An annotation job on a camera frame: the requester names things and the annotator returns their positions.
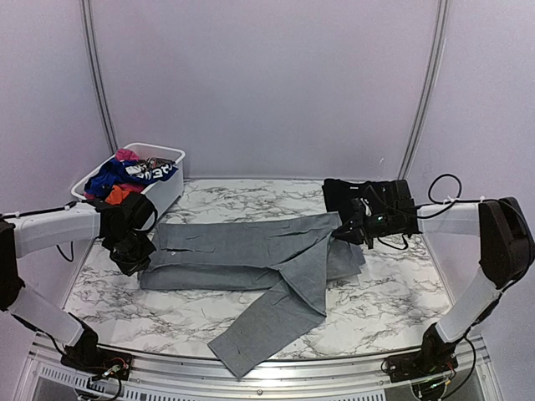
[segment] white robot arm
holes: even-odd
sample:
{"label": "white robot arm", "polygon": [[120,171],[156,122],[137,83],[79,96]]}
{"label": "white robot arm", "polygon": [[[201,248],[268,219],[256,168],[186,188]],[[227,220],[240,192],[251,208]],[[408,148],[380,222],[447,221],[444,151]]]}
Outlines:
{"label": "white robot arm", "polygon": [[[343,219],[353,213],[334,237],[370,248],[374,239],[392,234],[440,232],[481,239],[476,276],[451,310],[426,330],[421,350],[385,360],[385,372],[392,382],[456,368],[456,345],[490,315],[503,293],[524,277],[535,259],[532,234],[514,198],[415,206],[404,180],[362,184],[326,180],[324,196],[329,211],[338,211]],[[428,395],[426,399],[436,399]]]}
{"label": "white robot arm", "polygon": [[[155,207],[141,194],[130,194],[121,206],[101,200],[27,213],[0,215],[0,310],[11,313],[26,327],[48,334],[65,346],[62,363],[91,373],[113,358],[130,360],[125,353],[97,347],[97,334],[79,319],[56,307],[18,276],[17,259],[66,242],[104,238],[103,246],[119,269],[130,276],[145,269],[155,250],[139,230]],[[127,378],[128,371],[121,372]]]}

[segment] vent grille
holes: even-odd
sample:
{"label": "vent grille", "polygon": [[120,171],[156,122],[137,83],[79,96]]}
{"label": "vent grille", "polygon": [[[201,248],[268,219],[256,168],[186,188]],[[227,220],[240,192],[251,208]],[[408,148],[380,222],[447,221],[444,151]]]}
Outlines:
{"label": "vent grille", "polygon": [[[61,383],[66,386],[76,388],[80,391],[88,391],[88,389],[96,392],[96,395],[105,391],[105,386],[97,383],[90,383],[89,378],[74,371],[67,371],[61,368],[42,365],[40,376],[56,383]],[[145,390],[143,388],[133,388],[128,382],[123,382],[123,393],[119,397],[121,401],[216,401],[219,398],[213,397],[195,397],[173,395],[169,393],[159,392],[156,390]],[[387,401],[385,391],[377,390],[366,393],[350,394],[343,397],[322,397],[322,398],[301,398],[302,401]]]}

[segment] white marble surface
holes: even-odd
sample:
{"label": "white marble surface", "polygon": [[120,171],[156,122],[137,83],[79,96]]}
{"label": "white marble surface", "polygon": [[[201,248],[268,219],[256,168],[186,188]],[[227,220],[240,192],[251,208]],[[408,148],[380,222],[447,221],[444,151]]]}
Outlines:
{"label": "white marble surface", "polygon": [[[290,180],[199,180],[163,220],[172,223],[262,221],[325,212],[321,183]],[[389,238],[400,244],[400,238]],[[450,307],[423,241],[408,251],[376,244],[364,250],[363,273],[330,282],[328,317],[273,358],[326,358],[418,345]],[[84,319],[102,343],[187,356],[213,357],[207,344],[261,292],[139,289],[96,243],[65,309]]]}

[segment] white plastic basket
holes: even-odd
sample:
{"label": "white plastic basket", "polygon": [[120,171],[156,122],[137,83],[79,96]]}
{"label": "white plastic basket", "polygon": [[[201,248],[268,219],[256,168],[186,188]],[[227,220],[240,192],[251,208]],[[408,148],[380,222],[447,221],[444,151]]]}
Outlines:
{"label": "white plastic basket", "polygon": [[[158,216],[162,217],[164,213],[169,209],[179,196],[184,192],[184,171],[182,169],[182,160],[186,156],[186,152],[180,149],[166,148],[165,146],[142,144],[141,142],[135,142],[124,147],[134,151],[140,159],[149,159],[150,157],[159,157],[162,159],[174,160],[178,171],[167,181],[157,181],[154,184],[147,186],[143,192],[158,210]],[[82,180],[80,180],[70,191],[75,198],[81,201],[85,200],[84,186],[85,183],[93,175],[97,174],[102,165],[113,159],[115,155],[109,157],[97,166],[93,171],[87,174]],[[152,225],[152,219],[149,219],[143,226],[144,229],[149,228]]]}

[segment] gray wall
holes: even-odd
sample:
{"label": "gray wall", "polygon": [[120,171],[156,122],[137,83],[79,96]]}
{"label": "gray wall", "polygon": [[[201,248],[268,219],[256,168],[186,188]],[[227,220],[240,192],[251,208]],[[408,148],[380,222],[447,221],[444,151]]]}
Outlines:
{"label": "gray wall", "polygon": [[[108,154],[97,113],[78,2],[0,3],[0,212],[61,206]],[[88,243],[77,243],[77,261]],[[76,263],[51,248],[19,261],[21,277],[55,302]],[[32,342],[0,313],[0,398],[13,398]]]}
{"label": "gray wall", "polygon": [[94,2],[122,145],[194,177],[395,178],[437,1]]}
{"label": "gray wall", "polygon": [[[410,171],[418,201],[426,201],[435,176],[452,172],[462,178],[464,197],[516,196],[535,230],[534,21],[531,0],[451,3],[440,76]],[[437,188],[436,196],[447,191]],[[478,240],[435,235],[430,241],[459,297],[477,269]],[[535,393],[534,286],[531,271],[483,328],[505,400],[531,400]]]}

